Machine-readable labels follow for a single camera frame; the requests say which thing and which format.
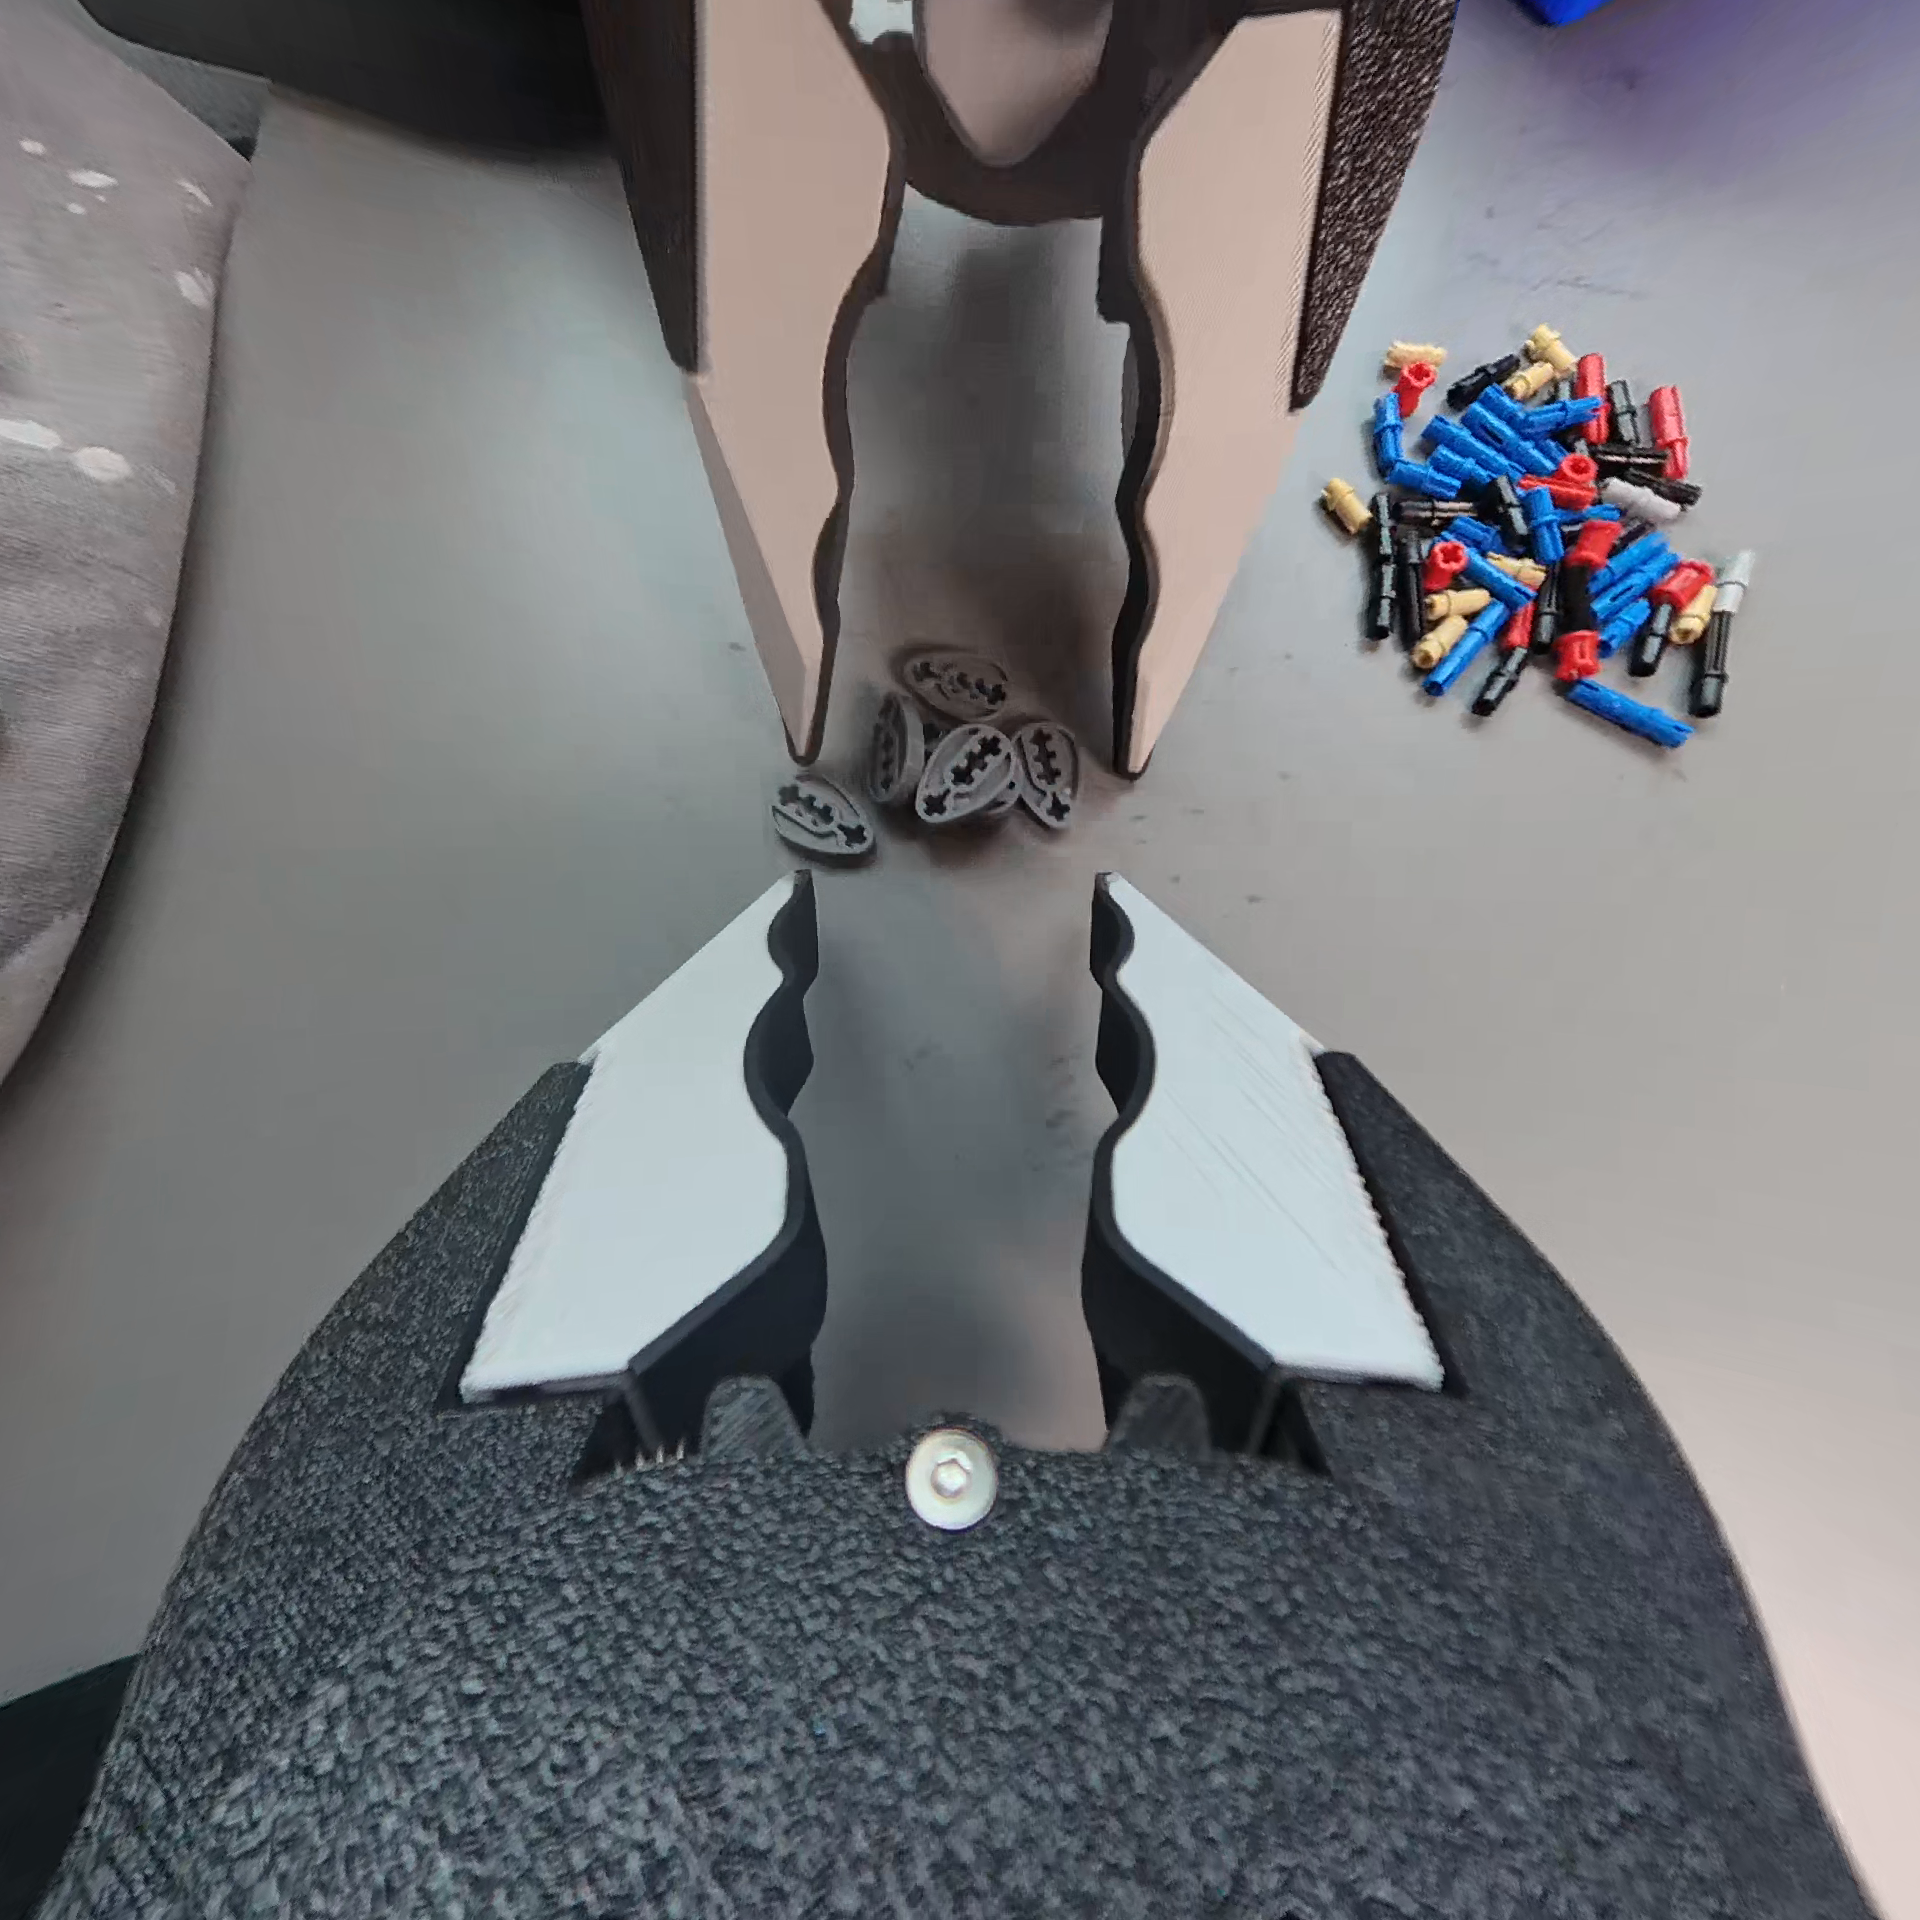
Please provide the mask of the pile of small toy pins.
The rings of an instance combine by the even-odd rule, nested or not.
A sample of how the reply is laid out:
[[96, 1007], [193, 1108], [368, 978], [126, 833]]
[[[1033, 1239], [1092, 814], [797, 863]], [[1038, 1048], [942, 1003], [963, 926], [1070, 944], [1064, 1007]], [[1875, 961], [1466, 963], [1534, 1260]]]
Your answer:
[[1539, 681], [1646, 750], [1683, 750], [1724, 711], [1757, 563], [1689, 543], [1688, 388], [1622, 378], [1550, 326], [1446, 362], [1441, 344], [1388, 344], [1371, 468], [1317, 499], [1361, 563], [1361, 650], [1475, 724]]

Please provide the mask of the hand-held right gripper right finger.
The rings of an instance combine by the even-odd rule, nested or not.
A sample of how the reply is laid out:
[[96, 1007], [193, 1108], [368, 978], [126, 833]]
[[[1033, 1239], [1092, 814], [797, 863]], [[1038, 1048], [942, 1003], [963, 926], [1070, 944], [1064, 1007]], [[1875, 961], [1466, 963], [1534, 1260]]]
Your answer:
[[1441, 1388], [1323, 1049], [1116, 874], [1092, 894], [1088, 1329], [1130, 1372]]

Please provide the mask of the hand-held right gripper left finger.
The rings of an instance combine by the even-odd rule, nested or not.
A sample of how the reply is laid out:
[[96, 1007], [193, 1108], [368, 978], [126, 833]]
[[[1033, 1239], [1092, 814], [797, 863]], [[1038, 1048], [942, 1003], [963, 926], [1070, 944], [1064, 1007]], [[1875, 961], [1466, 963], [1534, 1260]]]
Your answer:
[[636, 1384], [763, 1288], [769, 1366], [814, 1340], [824, 1263], [802, 1251], [809, 1178], [788, 1113], [816, 972], [811, 878], [788, 874], [588, 1048], [461, 1403]]

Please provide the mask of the person's grey sweatshirt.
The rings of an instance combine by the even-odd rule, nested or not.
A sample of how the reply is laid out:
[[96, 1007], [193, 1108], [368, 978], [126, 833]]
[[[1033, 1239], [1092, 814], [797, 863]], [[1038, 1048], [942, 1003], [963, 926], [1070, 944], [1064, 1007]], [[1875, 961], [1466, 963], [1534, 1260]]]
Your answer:
[[2, 1072], [128, 814], [249, 164], [52, 6], [2, 18]]

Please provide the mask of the grey desk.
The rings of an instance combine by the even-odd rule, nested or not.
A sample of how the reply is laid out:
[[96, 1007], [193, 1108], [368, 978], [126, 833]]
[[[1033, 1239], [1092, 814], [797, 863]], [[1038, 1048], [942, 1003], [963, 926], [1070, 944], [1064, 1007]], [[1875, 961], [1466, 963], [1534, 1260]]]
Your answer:
[[[1915, 1916], [1915, 6], [1464, 6], [1148, 776], [816, 881], [821, 1439], [1099, 1439], [1088, 905], [1356, 1051], [1638, 1369]], [[777, 715], [618, 182], [278, 99], [138, 804], [4, 1089], [4, 1696], [130, 1654], [308, 1330], [784, 870]], [[1485, 724], [1317, 510], [1390, 339], [1688, 400], [1724, 715]]]

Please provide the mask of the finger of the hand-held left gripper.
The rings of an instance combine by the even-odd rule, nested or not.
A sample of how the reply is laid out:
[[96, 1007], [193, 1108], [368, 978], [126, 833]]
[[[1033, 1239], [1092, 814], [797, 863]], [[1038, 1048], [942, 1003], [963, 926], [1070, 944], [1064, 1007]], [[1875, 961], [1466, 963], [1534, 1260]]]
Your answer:
[[1137, 417], [1118, 516], [1113, 769], [1140, 778], [1298, 435], [1292, 398], [1341, 48], [1337, 7], [1240, 16], [1172, 71], [1110, 222]]
[[824, 748], [852, 497], [849, 360], [897, 238], [897, 131], [825, 6], [701, 3], [689, 417], [786, 748]]

